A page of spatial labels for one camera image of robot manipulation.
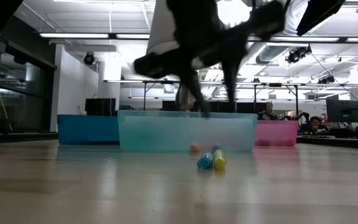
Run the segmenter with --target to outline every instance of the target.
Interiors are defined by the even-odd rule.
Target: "ventilation duct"
[[[307,7],[308,0],[293,0],[290,3],[287,12],[285,29],[282,34],[296,35],[296,28],[298,27],[302,15],[305,13]],[[284,53],[284,51],[287,49],[287,46],[268,46],[266,43],[254,43],[249,49],[249,55],[242,61],[241,67],[247,63],[257,63],[261,65],[269,64],[273,61],[274,58]],[[242,73],[249,73],[249,69],[241,69],[239,73],[240,75],[247,76],[247,74]]]

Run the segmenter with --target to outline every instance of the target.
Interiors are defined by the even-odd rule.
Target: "window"
[[[49,86],[45,70],[10,54],[1,55],[0,84],[9,85],[18,90],[45,95]]]
[[[0,88],[7,117],[13,122],[13,131],[45,129],[46,100]],[[6,118],[0,100],[0,118]]]

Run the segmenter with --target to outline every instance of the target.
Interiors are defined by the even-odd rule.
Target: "metal frame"
[[[40,34],[54,34],[53,32],[40,32]],[[59,34],[87,34],[81,32],[61,32]],[[128,32],[92,32],[92,34],[102,34],[106,37],[104,38],[89,38],[89,37],[54,37],[49,38],[52,40],[57,39],[75,39],[75,40],[148,40],[148,38],[119,38],[119,34],[129,34],[129,35],[150,35],[149,33],[137,32],[137,33],[128,33]],[[250,35],[248,42],[265,42],[265,43],[296,43],[296,44],[358,44],[358,36],[307,36],[307,37],[298,37],[298,36],[277,36],[274,35],[270,40],[261,40],[260,38]]]
[[[144,99],[143,99],[143,110],[146,110],[146,93],[153,87],[146,89],[148,83],[159,83],[159,84],[175,84],[180,83],[180,81],[169,81],[169,80],[116,80],[116,81],[107,81],[104,82],[113,82],[113,83],[144,83]],[[223,82],[200,82],[201,84],[207,83],[210,85],[222,85]],[[254,112],[256,111],[256,102],[257,102],[257,87],[258,86],[269,86],[273,88],[280,88],[285,86],[295,95],[295,106],[296,106],[296,115],[299,115],[299,98],[298,98],[298,88],[299,86],[337,86],[337,87],[358,87],[358,84],[314,84],[314,83],[252,83],[252,82],[237,82],[237,85],[252,85],[254,87]],[[295,88],[295,92],[290,89],[290,86]]]

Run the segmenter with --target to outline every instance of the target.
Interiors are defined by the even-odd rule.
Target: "blue toy cylinder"
[[[201,158],[197,162],[197,166],[199,169],[208,169],[214,163],[214,156],[212,153],[207,152],[201,156]]]

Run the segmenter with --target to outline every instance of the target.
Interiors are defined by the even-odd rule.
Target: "seated person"
[[[194,96],[190,93],[190,91],[183,86],[179,85],[177,95],[175,97],[175,104],[180,111],[190,111],[195,102]]]
[[[273,113],[273,103],[265,104],[265,109],[258,114],[258,119],[261,120],[277,120],[277,115]]]
[[[329,132],[327,126],[321,124],[321,119],[317,116],[311,117],[310,122],[306,120],[306,124],[302,124],[301,128],[305,134],[317,134],[317,133]]]

